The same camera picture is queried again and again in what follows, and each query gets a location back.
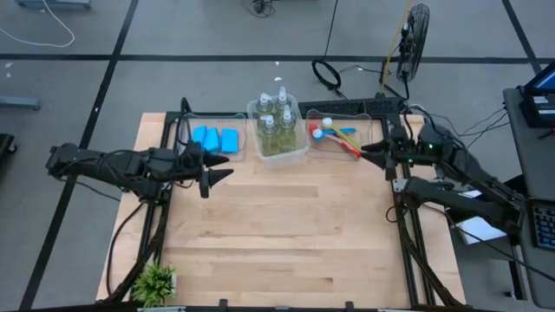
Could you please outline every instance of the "clear plastic container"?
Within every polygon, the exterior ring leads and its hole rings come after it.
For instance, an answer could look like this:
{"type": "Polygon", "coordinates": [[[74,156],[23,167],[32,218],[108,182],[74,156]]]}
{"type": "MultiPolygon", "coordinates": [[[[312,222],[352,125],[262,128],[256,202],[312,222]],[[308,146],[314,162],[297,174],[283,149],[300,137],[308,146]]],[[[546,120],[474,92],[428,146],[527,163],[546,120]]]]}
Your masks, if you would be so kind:
{"type": "MultiPolygon", "coordinates": [[[[233,116],[198,116],[196,114],[186,114],[183,121],[181,121],[180,140],[187,142],[189,133],[187,130],[186,122],[188,121],[191,131],[198,126],[206,126],[207,128],[216,127],[218,133],[222,133],[223,128],[236,129],[238,133],[238,152],[237,153],[222,153],[219,155],[226,156],[230,161],[242,161],[245,159],[245,144],[246,144],[246,116],[244,114],[234,114],[233,116]]],[[[178,144],[180,153],[183,152],[183,146],[178,144]]]]}
{"type": "MultiPolygon", "coordinates": [[[[252,127],[252,133],[254,133],[254,141],[257,148],[258,157],[264,161],[264,163],[271,168],[277,168],[281,166],[288,166],[296,164],[303,160],[304,155],[308,152],[310,148],[309,137],[306,133],[304,127],[304,120],[301,116],[301,112],[298,109],[298,102],[297,99],[291,95],[287,94],[288,100],[291,103],[291,114],[293,118],[297,121],[295,125],[295,136],[296,136],[296,144],[295,149],[288,153],[278,153],[274,155],[265,155],[264,149],[262,148],[262,142],[259,135],[259,127],[261,125],[260,117],[262,114],[258,113],[257,110],[257,103],[258,100],[251,101],[246,106],[246,112],[249,115],[249,123],[252,127]]],[[[272,96],[271,101],[275,102],[278,100],[278,96],[272,96]]],[[[276,108],[272,109],[273,114],[277,114],[276,108]]]]}
{"type": "Polygon", "coordinates": [[[346,161],[357,161],[358,159],[352,153],[347,152],[334,140],[323,138],[315,140],[310,133],[310,125],[318,125],[323,127],[322,119],[331,118],[334,126],[340,128],[354,128],[354,133],[346,133],[356,144],[365,146],[374,143],[374,128],[377,133],[381,132],[381,123],[379,120],[372,121],[372,117],[368,114],[358,115],[341,115],[320,113],[316,109],[311,109],[306,113],[306,132],[310,138],[310,150],[307,155],[312,158],[319,159],[336,159],[346,161]]]}

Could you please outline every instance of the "bottle cap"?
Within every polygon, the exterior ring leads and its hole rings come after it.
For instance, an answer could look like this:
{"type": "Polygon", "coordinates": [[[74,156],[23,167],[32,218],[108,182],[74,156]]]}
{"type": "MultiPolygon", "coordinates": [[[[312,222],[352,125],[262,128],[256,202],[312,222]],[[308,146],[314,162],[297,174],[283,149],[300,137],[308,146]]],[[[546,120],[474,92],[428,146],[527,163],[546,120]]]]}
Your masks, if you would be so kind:
{"type": "Polygon", "coordinates": [[[331,120],[330,117],[326,117],[322,119],[322,124],[324,127],[331,127],[333,125],[333,121],[331,120]]]}
{"type": "Polygon", "coordinates": [[[285,104],[285,102],[287,102],[287,91],[285,91],[285,87],[279,89],[279,97],[277,99],[279,100],[279,104],[285,104]]]}
{"type": "Polygon", "coordinates": [[[261,94],[260,95],[260,105],[266,106],[270,103],[270,96],[268,94],[261,94]]]}
{"type": "Polygon", "coordinates": [[[323,137],[323,132],[322,129],[320,128],[316,128],[312,131],[312,136],[314,137],[314,139],[320,139],[323,137]]]}
{"type": "Polygon", "coordinates": [[[266,126],[273,127],[274,126],[274,117],[272,115],[266,116],[266,126]]]}
{"type": "Polygon", "coordinates": [[[284,120],[285,121],[291,121],[291,109],[289,108],[289,105],[285,105],[284,120]]]}

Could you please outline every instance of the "metal leg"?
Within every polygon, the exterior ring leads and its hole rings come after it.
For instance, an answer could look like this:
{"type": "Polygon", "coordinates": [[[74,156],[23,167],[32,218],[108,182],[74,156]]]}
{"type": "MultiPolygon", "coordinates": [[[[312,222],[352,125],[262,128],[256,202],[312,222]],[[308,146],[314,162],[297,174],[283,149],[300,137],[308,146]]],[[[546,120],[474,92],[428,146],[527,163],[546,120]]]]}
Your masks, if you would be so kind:
{"type": "Polygon", "coordinates": [[[39,110],[41,109],[41,102],[38,99],[0,95],[0,107],[31,108],[39,110]]]}
{"type": "Polygon", "coordinates": [[[514,291],[509,291],[511,296],[517,300],[528,300],[526,294],[525,278],[523,277],[522,268],[514,261],[509,261],[509,269],[511,270],[511,278],[513,280],[514,291]]]}
{"type": "MultiPolygon", "coordinates": [[[[42,0],[15,0],[17,4],[22,7],[27,6],[27,4],[42,4],[42,0]]],[[[46,2],[51,5],[82,5],[86,10],[90,10],[91,0],[46,0],[46,2]]]]}

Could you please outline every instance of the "wooden table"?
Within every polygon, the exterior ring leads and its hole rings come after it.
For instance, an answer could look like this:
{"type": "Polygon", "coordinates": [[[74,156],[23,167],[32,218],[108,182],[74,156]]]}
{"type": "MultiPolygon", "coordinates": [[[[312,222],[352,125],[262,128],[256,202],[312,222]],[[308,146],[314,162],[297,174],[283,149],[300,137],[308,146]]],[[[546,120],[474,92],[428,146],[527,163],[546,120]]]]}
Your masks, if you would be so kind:
{"type": "MultiPolygon", "coordinates": [[[[422,119],[411,117],[418,133],[422,119]]],[[[164,118],[143,114],[136,150],[160,144],[164,118]]],[[[373,140],[380,140],[381,122],[371,125],[373,140]]],[[[198,187],[173,189],[162,263],[177,268],[178,282],[168,304],[216,306],[225,298],[230,306],[341,308],[352,301],[358,308],[409,308],[397,224],[384,217],[393,205],[384,172],[364,160],[314,157],[270,170],[247,129],[244,158],[221,165],[235,173],[212,188],[209,199],[200,198],[198,187]]],[[[431,167],[411,172],[434,177],[431,167]]],[[[122,195],[115,229],[136,206],[133,194],[122,195]]],[[[145,211],[114,247],[113,287],[134,264],[145,211]]],[[[445,217],[418,212],[430,266],[464,302],[445,217]]],[[[419,301],[425,302],[413,266],[419,301]]],[[[107,296],[105,275],[99,299],[107,296]]]]}

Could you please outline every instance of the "small plastic bottle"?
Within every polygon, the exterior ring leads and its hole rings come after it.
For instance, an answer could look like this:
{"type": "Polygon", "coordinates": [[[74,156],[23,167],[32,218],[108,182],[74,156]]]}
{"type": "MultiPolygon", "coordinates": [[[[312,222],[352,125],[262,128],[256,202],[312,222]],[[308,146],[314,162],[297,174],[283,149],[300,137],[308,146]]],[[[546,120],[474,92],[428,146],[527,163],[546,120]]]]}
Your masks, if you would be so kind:
{"type": "Polygon", "coordinates": [[[287,91],[285,90],[285,87],[281,87],[279,89],[279,96],[277,97],[276,104],[274,105],[276,107],[276,116],[278,119],[281,119],[281,117],[284,115],[284,109],[286,105],[289,105],[289,107],[291,107],[291,101],[289,100],[289,96],[287,96],[287,91]]]}
{"type": "Polygon", "coordinates": [[[279,126],[274,121],[274,117],[272,115],[265,116],[264,124],[258,134],[262,142],[262,154],[265,157],[280,153],[278,129],[279,126]]]}
{"type": "Polygon", "coordinates": [[[267,115],[273,116],[274,105],[271,103],[271,97],[268,94],[261,94],[260,100],[257,102],[257,113],[258,113],[258,131],[260,132],[267,115]]]}
{"type": "Polygon", "coordinates": [[[284,115],[279,122],[279,147],[281,153],[293,152],[297,149],[297,136],[295,134],[296,120],[291,114],[289,105],[284,107],[284,115]]]}

